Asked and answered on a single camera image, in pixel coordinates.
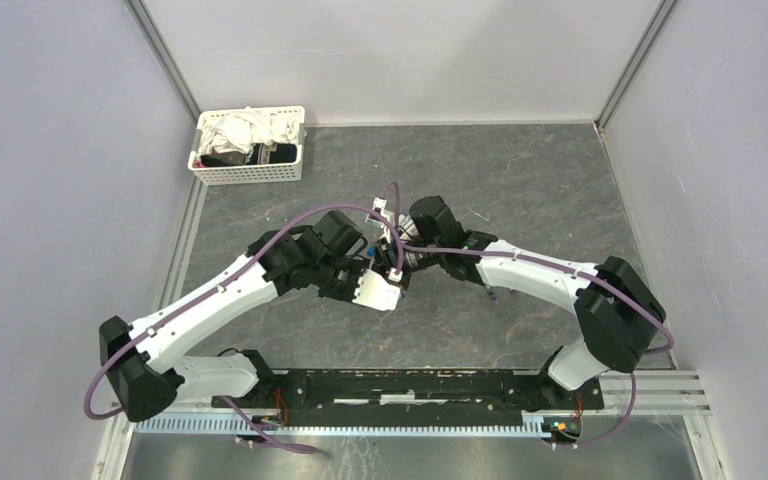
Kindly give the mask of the white cloth in basket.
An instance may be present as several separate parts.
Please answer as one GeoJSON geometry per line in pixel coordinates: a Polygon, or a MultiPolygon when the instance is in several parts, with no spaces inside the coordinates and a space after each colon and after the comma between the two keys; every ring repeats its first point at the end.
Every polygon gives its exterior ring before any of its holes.
{"type": "Polygon", "coordinates": [[[301,106],[205,111],[197,123],[195,152],[248,153],[255,144],[299,145],[304,120],[301,106]]]}

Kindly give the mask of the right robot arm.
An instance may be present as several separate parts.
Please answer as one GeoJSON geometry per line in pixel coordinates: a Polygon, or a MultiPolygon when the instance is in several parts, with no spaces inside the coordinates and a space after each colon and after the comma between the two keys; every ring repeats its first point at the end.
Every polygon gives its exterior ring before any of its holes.
{"type": "Polygon", "coordinates": [[[537,382],[540,400],[551,408],[566,406],[603,373],[633,372],[655,352],[656,335],[666,349],[674,344],[663,307],[622,258],[576,262],[518,248],[463,228],[439,196],[416,201],[406,214],[390,211],[379,196],[366,219],[383,230],[372,262],[380,283],[405,288],[412,274],[438,266],[458,281],[521,292],[575,316],[579,337],[550,357],[537,382]]]}

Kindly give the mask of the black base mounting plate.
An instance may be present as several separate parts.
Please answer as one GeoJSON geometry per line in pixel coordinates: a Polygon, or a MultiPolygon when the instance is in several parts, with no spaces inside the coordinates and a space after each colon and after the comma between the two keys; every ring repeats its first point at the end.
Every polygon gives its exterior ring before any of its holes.
{"type": "Polygon", "coordinates": [[[600,410],[598,380],[567,391],[547,375],[513,369],[290,369],[233,399],[245,413],[287,408],[287,427],[492,427],[525,413],[600,410]]]}

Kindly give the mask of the white plastic basket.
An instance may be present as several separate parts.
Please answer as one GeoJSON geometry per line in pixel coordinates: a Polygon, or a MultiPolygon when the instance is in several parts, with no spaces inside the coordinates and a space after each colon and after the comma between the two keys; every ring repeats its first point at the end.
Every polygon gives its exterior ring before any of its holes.
{"type": "Polygon", "coordinates": [[[302,106],[204,111],[187,167],[208,186],[299,181],[305,117],[302,106]]]}

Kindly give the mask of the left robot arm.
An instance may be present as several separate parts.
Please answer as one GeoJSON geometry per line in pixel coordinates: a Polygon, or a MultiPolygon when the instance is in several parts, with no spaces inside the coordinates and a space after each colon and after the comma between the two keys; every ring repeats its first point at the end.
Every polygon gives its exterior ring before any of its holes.
{"type": "Polygon", "coordinates": [[[313,225],[299,216],[265,233],[230,266],[172,304],[131,322],[118,316],[104,321],[99,327],[101,369],[85,394],[85,415],[102,419],[91,400],[103,380],[119,403],[111,413],[134,423],[192,398],[226,396],[250,407],[266,405],[274,381],[252,355],[194,357],[189,352],[230,321],[291,290],[315,287],[325,298],[394,309],[405,265],[398,218],[386,210],[363,210],[384,229],[383,239],[396,255],[376,271],[351,251],[363,238],[346,214],[351,208],[319,207],[322,217],[313,225]]]}

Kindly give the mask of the aluminium frame rail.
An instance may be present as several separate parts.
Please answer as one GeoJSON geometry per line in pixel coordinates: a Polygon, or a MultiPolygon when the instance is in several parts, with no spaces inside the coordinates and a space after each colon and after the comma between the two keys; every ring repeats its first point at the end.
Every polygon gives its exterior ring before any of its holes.
{"type": "Polygon", "coordinates": [[[185,112],[193,122],[196,122],[201,109],[163,34],[153,19],[148,5],[143,0],[124,0],[123,3],[129,10],[185,112]]]}

